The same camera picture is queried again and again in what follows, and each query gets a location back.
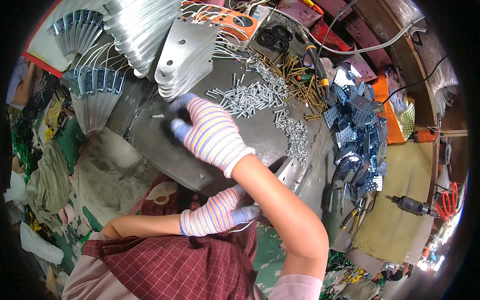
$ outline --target work glove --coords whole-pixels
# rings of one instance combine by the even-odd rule
[[[261,209],[257,205],[235,209],[244,194],[243,188],[237,184],[208,198],[204,206],[194,211],[184,210],[180,216],[182,234],[202,237],[227,231],[258,217]]]
[[[221,169],[226,178],[242,157],[255,153],[245,145],[237,125],[220,105],[187,93],[170,105],[174,112],[181,108],[190,113],[193,126],[174,119],[170,124],[173,134],[196,158]]]

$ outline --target orange box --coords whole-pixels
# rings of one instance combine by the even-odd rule
[[[388,84],[387,75],[383,70],[379,70],[378,78],[375,83],[372,84],[373,91],[375,92],[375,101],[384,102],[388,98]],[[378,113],[380,117],[387,118],[388,136],[387,141],[391,143],[404,143],[402,131],[400,129],[400,123],[393,111],[393,106],[390,101],[384,104],[385,113]]]

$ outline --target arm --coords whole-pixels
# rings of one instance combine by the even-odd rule
[[[173,111],[180,108],[188,110],[192,125],[173,120],[170,127],[175,136],[197,158],[235,179],[275,226],[288,248],[282,276],[306,274],[323,280],[328,237],[318,216],[256,158],[220,105],[187,93],[170,106]]]
[[[127,236],[140,238],[170,235],[205,236],[226,231],[236,225],[250,221],[260,214],[256,205],[235,209],[244,194],[236,185],[208,198],[207,203],[192,211],[166,216],[120,216],[107,223],[101,233],[112,239]]]
[[[232,178],[259,204],[285,243],[281,276],[307,274],[323,280],[328,236],[318,216],[253,154],[235,165]]]
[[[22,82],[18,84],[15,95],[13,96],[12,104],[25,106],[30,98],[33,85],[33,73],[35,70],[35,64],[30,62],[28,65],[27,74]]]
[[[110,220],[101,233],[112,239],[128,236],[140,238],[181,235],[180,215],[166,216],[119,216]]]

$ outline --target beige cloth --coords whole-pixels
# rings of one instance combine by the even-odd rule
[[[67,205],[70,189],[67,161],[60,145],[51,139],[25,187],[25,198],[39,223],[51,229],[61,226],[57,214]]]
[[[111,240],[92,232],[90,240]],[[322,281],[310,275],[290,274],[281,277],[268,296],[269,300],[318,300]],[[139,300],[118,281],[112,272],[95,257],[82,255],[70,274],[62,300]],[[251,300],[265,300],[262,291],[253,286]]]

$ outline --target white plastic bag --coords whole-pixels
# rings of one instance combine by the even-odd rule
[[[22,249],[37,255],[52,264],[61,264],[63,251],[42,239],[28,224],[20,224]]]

